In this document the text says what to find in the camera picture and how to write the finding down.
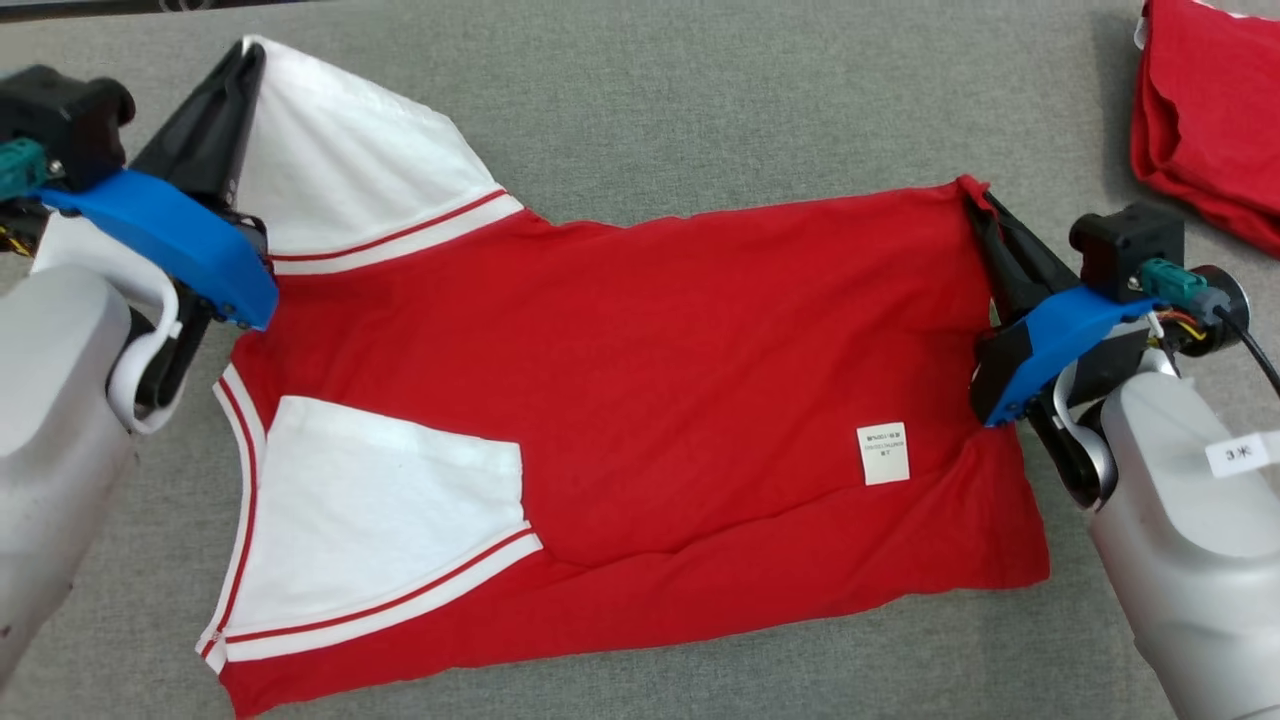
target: white cable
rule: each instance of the white cable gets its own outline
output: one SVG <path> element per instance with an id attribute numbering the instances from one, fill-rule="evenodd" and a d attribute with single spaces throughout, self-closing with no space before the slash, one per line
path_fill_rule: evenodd
<path id="1" fill-rule="evenodd" d="M 1151 334 L 1155 336 L 1156 340 L 1165 340 L 1165 325 L 1160 324 L 1160 315 L 1157 315 L 1155 310 L 1147 313 L 1147 324 L 1151 325 Z"/>

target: red stripe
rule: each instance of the red stripe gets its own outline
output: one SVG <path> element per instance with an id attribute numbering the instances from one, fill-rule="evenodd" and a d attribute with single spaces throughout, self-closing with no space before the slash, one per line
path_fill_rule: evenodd
<path id="1" fill-rule="evenodd" d="M 426 228 L 429 228 L 431 225 L 436 225 L 439 223 L 443 223 L 444 220 L 449 220 L 449 219 L 457 218 L 458 215 L 462 215 L 463 213 L 470 213 L 471 210 L 475 210 L 476 208 L 484 205 L 485 202 L 489 202 L 490 200 L 497 200 L 498 197 L 502 197 L 503 195 L 507 195 L 506 190 L 495 190 L 494 192 L 490 192 L 489 195 L 485 195 L 480 200 L 476 200 L 474 202 L 467 202 L 466 205 L 463 205 L 462 208 L 458 208 L 457 210 L 451 210 L 451 211 L 448 211 L 448 213 L 445 213 L 443 215 L 431 218 L 430 220 L 426 220 L 424 223 L 419 223 L 419 224 L 416 224 L 416 225 L 413 225 L 411 228 L 402 229 L 402 231 L 392 233 L 392 234 L 389 234 L 387 237 L 380 237 L 380 238 L 378 238 L 375 241 L 366 242 L 365 245 L 357 245 L 356 247 L 348 247 L 347 250 L 335 250 L 333 252 L 316 252 L 315 255 L 268 255 L 268 258 L 270 260 L 274 260 L 274 261 L 278 261 L 278 263 L 280 263 L 280 261 L 283 261 L 283 263 L 301 263 L 303 260 L 332 260 L 333 258 L 342 258 L 343 255 L 351 255 L 351 254 L 355 254 L 355 252 L 361 252 L 361 251 L 369 250 L 370 247 L 378 247 L 379 245 L 390 242 L 393 240 L 399 240 L 399 238 L 402 238 L 402 237 L 404 237 L 407 234 L 413 234 L 413 233 L 416 233 L 419 231 L 424 231 L 424 229 L 426 229 Z"/>
<path id="2" fill-rule="evenodd" d="M 279 629 L 275 629 L 275 630 L 262 630 L 260 633 L 246 633 L 243 635 L 236 635 L 234 638 L 227 638 L 227 642 L 228 643 L 242 643 L 242 642 L 256 641 L 256 639 L 261 639 L 261 638 L 273 638 L 273 637 L 276 637 L 276 635 L 291 635 L 293 633 L 305 633 L 307 630 L 319 630 L 321 628 L 332 628 L 334 625 L 342 625 L 343 623 L 351 623 L 352 620 L 360 620 L 361 618 L 367 618 L 370 615 L 376 615 L 376 614 L 383 612 L 385 610 L 390 610 L 392 607 L 396 607 L 397 605 L 403 605 L 403 603 L 413 600 L 415 597 L 419 597 L 421 594 L 431 592 L 433 589 L 440 587 L 442 584 L 444 584 L 444 583 L 452 580 L 453 578 L 457 578 L 460 574 L 467 571 L 470 568 L 474 568 L 477 562 L 480 562 L 485 557 L 489 557 L 494 552 L 498 552 L 499 550 L 507 547 L 508 544 L 516 542 L 517 539 L 520 539 L 520 538 L 522 538 L 525 536 L 532 534 L 532 532 L 534 532 L 532 529 L 526 528 L 526 529 L 524 529 L 524 530 L 521 530 L 521 532 L 518 532 L 518 533 L 516 533 L 513 536 L 509 536 L 509 537 L 507 537 L 507 539 L 499 542 L 498 544 L 495 544 L 495 546 L 490 547 L 489 550 L 481 552 L 480 555 L 472 557 L 467 562 L 465 562 L 461 566 L 456 568 L 453 571 L 451 571 L 451 573 L 448 573 L 448 574 L 445 574 L 445 575 L 443 575 L 440 578 L 436 578 L 435 580 L 431 580 L 430 583 L 428 583 L 428 584 L 417 588 L 416 591 L 413 591 L 413 592 L 411 592 L 411 593 L 408 593 L 408 594 L 406 594 L 403 597 L 398 597 L 396 600 L 389 600 L 389 601 L 379 605 L 378 607 L 370 607 L 369 610 L 362 610 L 360 612 L 352 612 L 351 615 L 343 615 L 342 618 L 334 618 L 333 620 L 321 620 L 319 623 L 311 623 L 308 625 L 297 625 L 294 628 L 279 628 Z"/>
<path id="3" fill-rule="evenodd" d="M 223 393 L 227 396 L 228 402 L 232 404 L 232 410 L 236 413 L 236 420 L 239 421 L 241 433 L 244 436 L 244 447 L 248 448 L 248 520 L 244 523 L 244 544 L 241 547 L 239 560 L 236 562 L 236 577 L 232 579 L 232 591 L 227 596 L 227 607 L 223 610 L 223 616 L 218 620 L 218 625 L 214 632 L 221 633 L 223 628 L 227 626 L 227 620 L 232 615 L 232 607 L 236 606 L 236 593 L 239 592 L 241 579 L 244 577 L 244 561 L 248 559 L 248 546 L 253 541 L 253 519 L 257 515 L 257 454 L 253 448 L 253 436 L 248 432 L 248 423 L 244 420 L 244 411 L 241 410 L 239 402 L 236 401 L 236 396 L 232 395 L 232 388 L 227 384 L 225 378 L 218 378 L 218 386 L 223 388 Z M 216 641 L 209 641 L 205 650 L 201 651 L 201 657 L 209 657 L 209 653 L 214 650 L 214 643 Z"/>

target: gray fabric surface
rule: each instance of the gray fabric surface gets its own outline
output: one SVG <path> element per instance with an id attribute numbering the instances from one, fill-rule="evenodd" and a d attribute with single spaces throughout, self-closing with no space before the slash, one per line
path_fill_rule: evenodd
<path id="1" fill-rule="evenodd" d="M 333 3 L 4 26 L 0 67 L 40 60 L 123 81 L 140 108 L 127 131 L 137 150 L 229 42 L 256 32 L 451 115 L 499 182 L 556 220 L 634 223 L 968 172 L 1071 259 L 1076 217 L 1148 197 L 1125 160 L 1138 8 Z M 1188 259 L 1235 273 L 1263 345 L 1280 351 L 1274 263 L 1198 222 Z M 0 291 L 23 268 L 0 258 Z M 143 445 L 0 716 L 229 714 L 192 647 L 238 512 L 234 443 L 205 389 L 233 340 L 224 329 L 209 338 L 183 411 Z M 1228 423 L 1274 424 L 1276 401 L 1243 351 L 1188 366 Z M 695 646 L 451 671 L 276 715 L 1170 717 L 1083 516 L 1029 432 L 1024 447 L 1053 557 L 1039 587 L 913 597 Z"/>

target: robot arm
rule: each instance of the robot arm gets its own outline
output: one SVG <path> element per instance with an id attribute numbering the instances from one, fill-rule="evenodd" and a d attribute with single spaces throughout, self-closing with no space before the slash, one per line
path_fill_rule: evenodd
<path id="1" fill-rule="evenodd" d="M 124 169 L 123 86 L 35 67 L 0 82 L 0 688 L 61 605 L 212 320 L 265 327 L 265 228 L 232 210 L 265 56 L 237 45 Z M 44 209 L 52 206 L 61 214 Z M 131 304 L 157 310 L 150 322 Z"/>
<path id="2" fill-rule="evenodd" d="M 1280 497 L 1215 477 L 1206 447 L 1231 436 L 1174 364 L 1242 340 L 1244 292 L 1181 270 L 1181 222 L 1153 208 L 1078 220 L 1083 278 L 995 199 L 973 217 L 1005 320 L 974 411 L 1030 420 L 1178 716 L 1280 719 Z"/>

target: white sticker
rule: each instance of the white sticker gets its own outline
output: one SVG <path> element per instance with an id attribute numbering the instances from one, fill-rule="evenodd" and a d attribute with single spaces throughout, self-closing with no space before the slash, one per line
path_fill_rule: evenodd
<path id="1" fill-rule="evenodd" d="M 1271 464 L 1271 454 L 1267 452 L 1262 433 L 1215 442 L 1204 448 L 1204 455 L 1208 455 L 1208 466 L 1215 478 L 1228 478 Z"/>
<path id="2" fill-rule="evenodd" d="M 906 427 L 902 423 L 858 428 L 858 445 L 863 448 L 867 484 L 896 483 L 911 477 L 906 462 Z"/>

